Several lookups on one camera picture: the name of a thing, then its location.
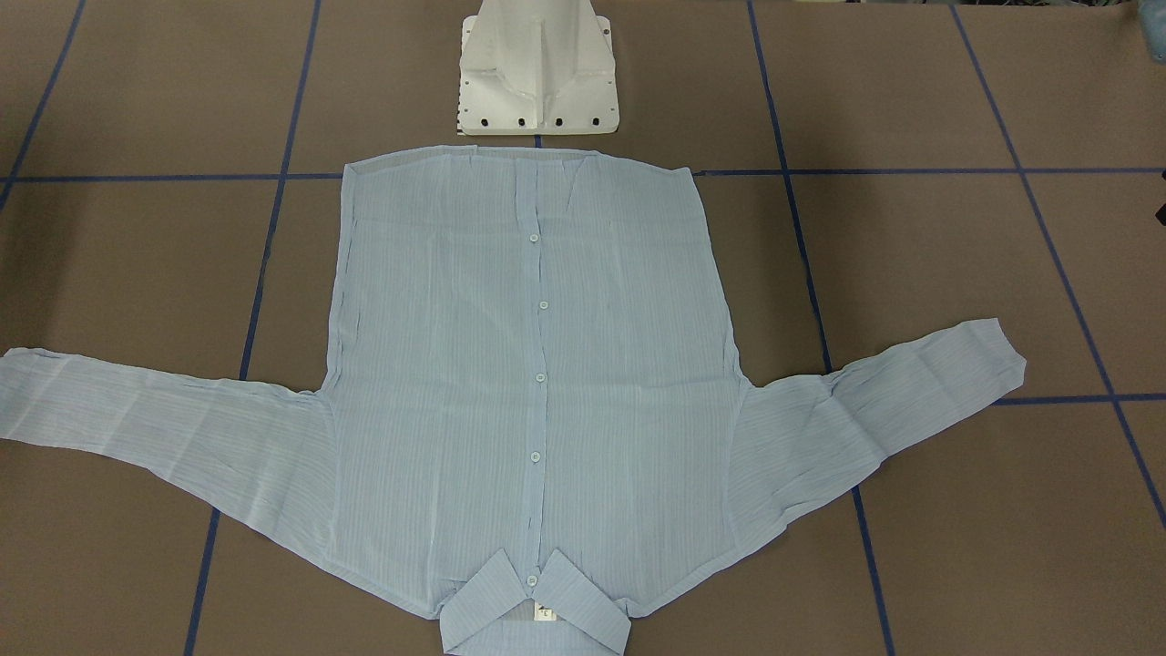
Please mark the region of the light blue button shirt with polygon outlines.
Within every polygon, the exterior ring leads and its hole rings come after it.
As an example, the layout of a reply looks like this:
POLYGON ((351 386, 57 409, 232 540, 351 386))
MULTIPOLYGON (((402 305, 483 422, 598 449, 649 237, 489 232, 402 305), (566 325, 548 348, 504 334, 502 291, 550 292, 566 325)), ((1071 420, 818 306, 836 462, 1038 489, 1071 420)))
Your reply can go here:
POLYGON ((691 172, 434 146, 345 167, 316 392, 14 348, 3 438, 142 466, 455 655, 646 616, 1024 382, 995 317, 756 386, 691 172))

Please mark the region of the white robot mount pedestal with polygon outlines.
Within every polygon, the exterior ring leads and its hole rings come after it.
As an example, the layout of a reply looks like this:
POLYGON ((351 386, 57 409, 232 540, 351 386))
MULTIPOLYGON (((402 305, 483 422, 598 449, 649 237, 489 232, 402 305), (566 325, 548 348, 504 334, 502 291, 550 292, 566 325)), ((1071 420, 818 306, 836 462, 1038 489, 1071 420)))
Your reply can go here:
POLYGON ((612 24, 590 1, 484 1, 461 24, 463 136, 603 136, 620 124, 612 24))

